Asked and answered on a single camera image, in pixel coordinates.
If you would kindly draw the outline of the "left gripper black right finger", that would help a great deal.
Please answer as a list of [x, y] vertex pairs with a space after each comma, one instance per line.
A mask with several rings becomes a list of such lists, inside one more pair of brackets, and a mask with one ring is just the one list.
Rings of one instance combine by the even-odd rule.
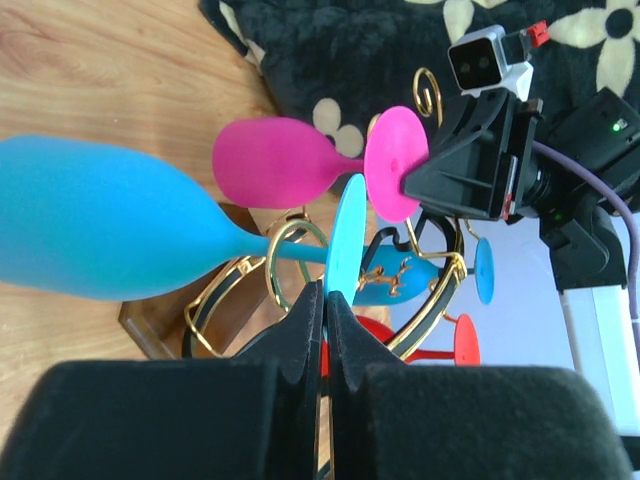
[[550, 367], [408, 365], [325, 303], [337, 479], [629, 479], [592, 386]]

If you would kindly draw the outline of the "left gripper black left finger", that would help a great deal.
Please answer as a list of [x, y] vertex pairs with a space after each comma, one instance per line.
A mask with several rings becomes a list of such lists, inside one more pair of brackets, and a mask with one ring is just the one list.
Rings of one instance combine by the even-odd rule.
[[231, 358], [68, 361], [47, 370], [1, 453], [5, 479], [312, 479], [320, 283]]

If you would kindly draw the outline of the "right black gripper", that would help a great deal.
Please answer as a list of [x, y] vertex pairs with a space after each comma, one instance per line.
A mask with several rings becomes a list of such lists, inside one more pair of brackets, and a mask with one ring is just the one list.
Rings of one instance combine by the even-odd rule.
[[461, 95], [447, 100], [429, 161], [404, 177], [403, 192], [432, 213], [497, 220], [500, 174], [496, 164], [455, 159], [465, 159], [475, 147], [492, 156], [504, 152], [508, 145], [514, 162], [502, 218], [506, 223], [537, 218], [550, 196], [549, 172], [534, 151], [536, 130], [543, 119], [541, 99], [519, 102], [515, 109], [512, 92], [483, 92], [479, 97]]

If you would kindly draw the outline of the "gold wire wine glass rack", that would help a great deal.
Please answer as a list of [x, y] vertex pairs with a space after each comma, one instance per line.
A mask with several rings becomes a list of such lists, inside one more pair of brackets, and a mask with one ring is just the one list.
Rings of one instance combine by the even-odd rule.
[[[319, 381], [318, 451], [328, 438], [332, 458], [329, 392], [329, 348], [326, 299], [343, 295], [359, 324], [393, 355], [406, 360], [429, 333], [433, 320], [446, 309], [449, 297], [465, 277], [464, 242], [457, 220], [424, 213], [452, 235], [446, 267], [417, 297], [395, 305], [355, 306], [363, 249], [377, 245], [368, 236], [367, 215], [375, 211], [364, 175], [338, 177], [320, 197], [290, 209], [246, 208], [233, 203], [222, 211], [239, 227], [264, 236], [272, 246], [264, 256], [239, 256], [217, 266], [177, 290], [123, 303], [120, 323], [147, 355], [147, 361], [231, 358], [261, 333], [283, 320], [303, 289], [312, 282], [323, 288]], [[408, 229], [401, 252], [411, 252], [434, 264], [434, 255], [420, 250], [417, 226]]]

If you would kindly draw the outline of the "magenta wine glass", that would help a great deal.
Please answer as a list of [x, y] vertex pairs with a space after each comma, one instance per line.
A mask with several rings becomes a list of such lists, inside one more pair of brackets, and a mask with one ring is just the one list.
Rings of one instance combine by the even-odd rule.
[[215, 181], [238, 206], [290, 209], [329, 190], [339, 176], [361, 173], [375, 212], [390, 223], [409, 218], [419, 202], [401, 191], [404, 176], [429, 158], [421, 120], [409, 108], [384, 111], [364, 157], [350, 159], [310, 125], [291, 118], [244, 119], [227, 125], [212, 151]]

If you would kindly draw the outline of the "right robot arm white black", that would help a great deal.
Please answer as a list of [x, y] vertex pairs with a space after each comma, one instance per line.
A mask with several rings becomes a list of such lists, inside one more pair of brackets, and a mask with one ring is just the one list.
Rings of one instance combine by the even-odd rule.
[[602, 90], [547, 125], [504, 88], [451, 102], [402, 192], [433, 214], [539, 222], [575, 370], [618, 430], [639, 431], [639, 116]]

